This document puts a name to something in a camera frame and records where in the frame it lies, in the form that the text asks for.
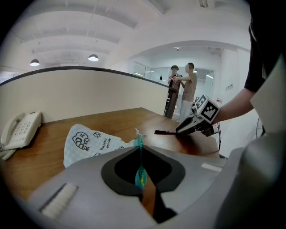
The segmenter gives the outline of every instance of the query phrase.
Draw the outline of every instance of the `person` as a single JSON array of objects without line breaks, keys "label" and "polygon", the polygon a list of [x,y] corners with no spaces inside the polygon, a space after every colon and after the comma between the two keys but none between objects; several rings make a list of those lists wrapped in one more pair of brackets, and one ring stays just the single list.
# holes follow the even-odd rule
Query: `person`
[{"label": "person", "polygon": [[179,94],[179,90],[180,90],[180,85],[181,85],[180,81],[174,82],[173,79],[172,79],[174,76],[177,76],[177,77],[180,76],[177,73],[178,70],[179,70],[179,67],[177,65],[173,65],[171,67],[172,73],[171,73],[171,75],[169,77],[169,80],[168,80],[169,87],[171,87],[171,88],[173,88],[173,89],[175,89],[177,91],[176,93],[173,90],[170,90],[170,89],[168,91],[168,98],[170,100],[168,102],[166,102],[165,116],[170,118],[170,119],[172,118],[174,110],[175,110],[175,106],[176,106],[176,102],[177,102],[178,94]]},{"label": "person", "polygon": [[257,9],[256,1],[248,0],[248,3],[250,4],[252,16],[248,29],[251,41],[248,76],[244,88],[230,102],[220,107],[213,124],[242,116],[253,109],[250,99],[262,86],[282,53],[281,44],[283,42],[281,38],[265,34],[264,27],[267,23],[279,29],[278,22],[280,20],[277,17],[265,18],[260,10]]},{"label": "person", "polygon": [[180,77],[180,75],[177,73],[178,70],[179,70],[179,67],[177,65],[173,65],[171,67],[172,73],[171,73],[169,80],[168,80],[169,87],[174,88],[176,90],[179,90],[180,85],[181,85],[180,81],[177,81],[177,82],[173,81],[173,77],[175,77],[175,76]]},{"label": "person", "polygon": [[185,84],[181,82],[184,88],[184,92],[182,95],[182,105],[180,110],[179,123],[183,122],[184,119],[191,114],[191,108],[193,105],[193,97],[195,95],[196,87],[197,87],[197,75],[193,72],[194,64],[188,63],[185,67],[186,73],[188,76],[185,77],[173,77],[173,80],[176,81],[186,81]]}]

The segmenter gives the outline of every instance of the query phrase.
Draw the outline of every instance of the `wooden table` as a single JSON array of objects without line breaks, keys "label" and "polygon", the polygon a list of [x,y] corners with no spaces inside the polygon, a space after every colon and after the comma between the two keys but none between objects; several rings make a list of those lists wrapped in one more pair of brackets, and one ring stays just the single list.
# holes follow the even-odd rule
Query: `wooden table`
[{"label": "wooden table", "polygon": [[141,134],[148,134],[143,139],[146,145],[219,157],[215,139],[200,132],[184,137],[155,135],[154,130],[175,130],[178,123],[144,108],[93,114],[42,124],[30,146],[19,149],[4,162],[4,179],[12,193],[27,199],[40,185],[64,170],[64,145],[69,130],[75,124],[118,136],[125,142],[136,138],[137,128]]}]

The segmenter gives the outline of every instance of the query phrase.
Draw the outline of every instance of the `black marker pen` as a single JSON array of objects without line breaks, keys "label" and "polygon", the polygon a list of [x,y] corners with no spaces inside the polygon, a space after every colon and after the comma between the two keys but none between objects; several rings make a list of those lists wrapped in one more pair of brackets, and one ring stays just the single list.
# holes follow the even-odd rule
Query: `black marker pen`
[{"label": "black marker pen", "polygon": [[160,131],[160,130],[155,130],[155,134],[177,134],[176,131]]}]

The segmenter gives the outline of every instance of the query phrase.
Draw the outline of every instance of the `curved wall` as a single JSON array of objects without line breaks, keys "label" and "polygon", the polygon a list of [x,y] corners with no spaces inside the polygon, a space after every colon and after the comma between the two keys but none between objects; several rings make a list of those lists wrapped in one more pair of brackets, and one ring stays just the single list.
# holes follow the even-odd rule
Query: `curved wall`
[{"label": "curved wall", "polygon": [[168,87],[102,68],[47,68],[0,85],[0,132],[12,115],[42,112],[42,123],[143,107],[164,113]]},{"label": "curved wall", "polygon": [[166,14],[130,33],[108,57],[105,68],[142,51],[173,42],[200,41],[201,46],[208,46],[206,44],[212,41],[250,50],[249,24],[249,12],[194,8],[190,12]]}]

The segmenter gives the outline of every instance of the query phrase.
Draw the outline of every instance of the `telephone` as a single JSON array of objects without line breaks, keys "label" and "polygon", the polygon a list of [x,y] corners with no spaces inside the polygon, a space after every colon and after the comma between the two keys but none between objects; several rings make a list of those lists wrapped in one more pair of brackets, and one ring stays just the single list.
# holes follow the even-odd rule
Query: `telephone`
[{"label": "telephone", "polygon": [[5,125],[1,136],[0,157],[6,160],[16,151],[29,145],[36,130],[41,126],[41,112],[35,111],[29,114],[21,113],[13,116]]}]

